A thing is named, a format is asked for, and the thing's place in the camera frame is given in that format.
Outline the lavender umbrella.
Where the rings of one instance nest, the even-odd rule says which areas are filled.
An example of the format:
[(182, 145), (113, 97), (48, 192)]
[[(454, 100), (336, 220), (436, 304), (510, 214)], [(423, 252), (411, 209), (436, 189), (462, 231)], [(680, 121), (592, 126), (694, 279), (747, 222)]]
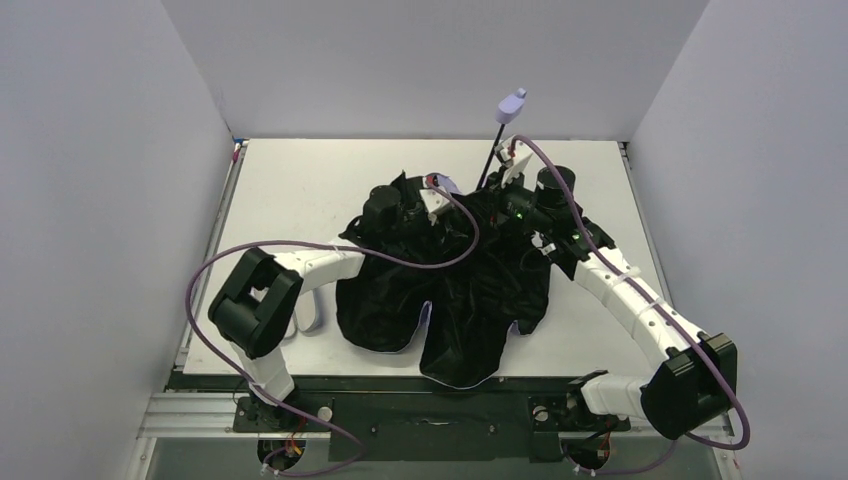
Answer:
[(499, 368), (507, 335), (531, 334), (549, 305), (551, 266), (529, 231), (497, 225), (493, 194), (458, 194), (425, 235), (392, 239), (392, 205), (422, 201), (422, 177), (399, 175), (374, 187), (342, 236), (360, 247), (422, 263), (421, 270), (368, 256), (360, 275), (336, 285), (336, 318), (350, 343), (397, 353), (427, 329), (419, 361), (427, 378), (472, 388)]

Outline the lavender umbrella case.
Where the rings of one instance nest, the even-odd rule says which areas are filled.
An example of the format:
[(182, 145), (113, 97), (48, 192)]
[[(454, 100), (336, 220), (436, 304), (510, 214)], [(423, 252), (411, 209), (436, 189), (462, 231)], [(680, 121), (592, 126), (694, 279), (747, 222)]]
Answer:
[(309, 334), (321, 325), (320, 305), (315, 291), (308, 291), (299, 296), (290, 316), (289, 325), (284, 339), (292, 339), (297, 334)]

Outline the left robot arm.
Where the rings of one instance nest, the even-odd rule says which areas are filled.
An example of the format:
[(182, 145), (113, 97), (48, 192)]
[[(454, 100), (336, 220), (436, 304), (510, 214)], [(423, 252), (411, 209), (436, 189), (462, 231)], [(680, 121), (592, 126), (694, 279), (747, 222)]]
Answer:
[(281, 343), (299, 298), (318, 287), (359, 276), (368, 256), (421, 270), (453, 264), (402, 259), (345, 240), (332, 243), (267, 240), (225, 250), (210, 258), (198, 272), (203, 273), (216, 261), (237, 252), (241, 257), (207, 313), (219, 334), (234, 348), (237, 358), (229, 359), (206, 338), (201, 341), (247, 381), (259, 403), (311, 421), (319, 418), (285, 402), (296, 385)]

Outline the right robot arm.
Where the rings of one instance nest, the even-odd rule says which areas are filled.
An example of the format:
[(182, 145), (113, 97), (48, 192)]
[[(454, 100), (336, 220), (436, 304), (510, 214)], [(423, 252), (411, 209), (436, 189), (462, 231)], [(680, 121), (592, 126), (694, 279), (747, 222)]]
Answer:
[(542, 256), (592, 294), (632, 338), (655, 372), (651, 377), (602, 373), (584, 381), (578, 401), (594, 415), (647, 421), (676, 440), (728, 411), (736, 389), (738, 351), (725, 334), (709, 335), (672, 311), (614, 240), (569, 205), (556, 178), (573, 185), (566, 167), (542, 169), (533, 189), (521, 173), (500, 169), (483, 186), (501, 224), (537, 234)]

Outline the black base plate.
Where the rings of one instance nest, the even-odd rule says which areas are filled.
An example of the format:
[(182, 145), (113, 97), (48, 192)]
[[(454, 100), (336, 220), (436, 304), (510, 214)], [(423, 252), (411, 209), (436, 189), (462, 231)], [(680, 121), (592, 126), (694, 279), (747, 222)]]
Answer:
[(631, 415), (592, 414), (578, 377), (506, 377), (469, 390), (394, 376), (300, 376), (281, 405), (234, 376), (174, 374), (149, 404), (149, 436), (253, 439), (284, 469), (324, 442), (329, 459), (570, 461), (585, 469), (646, 470), (677, 444)]

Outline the aluminium frame rail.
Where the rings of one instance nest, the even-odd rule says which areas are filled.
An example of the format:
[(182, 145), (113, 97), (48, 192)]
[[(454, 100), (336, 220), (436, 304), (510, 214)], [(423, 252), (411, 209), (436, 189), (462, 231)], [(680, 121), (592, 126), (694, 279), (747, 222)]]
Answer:
[[(292, 433), (287, 430), (269, 430), (270, 427), (237, 426), (238, 421), (246, 420), (246, 414), (236, 406), (236, 400), (244, 395), (224, 393), (163, 393), (151, 397), (147, 411), (139, 428), (137, 438), (253, 438), (253, 439), (284, 439), (294, 436), (295, 439), (328, 439), (330, 430), (320, 425), (307, 423), (304, 427)], [(377, 422), (372, 427), (373, 432), (379, 433), (385, 426), (397, 424), (401, 427), (421, 427), (424, 432), (447, 432), (449, 426), (470, 426), (471, 420), (464, 421), (430, 421), (428, 419), (398, 420), (394, 423), (388, 420)], [(646, 420), (630, 420), (630, 426), (618, 430), (622, 435), (658, 436)], [(726, 418), (714, 419), (699, 427), (696, 435), (727, 439), (732, 437), (732, 427)]]

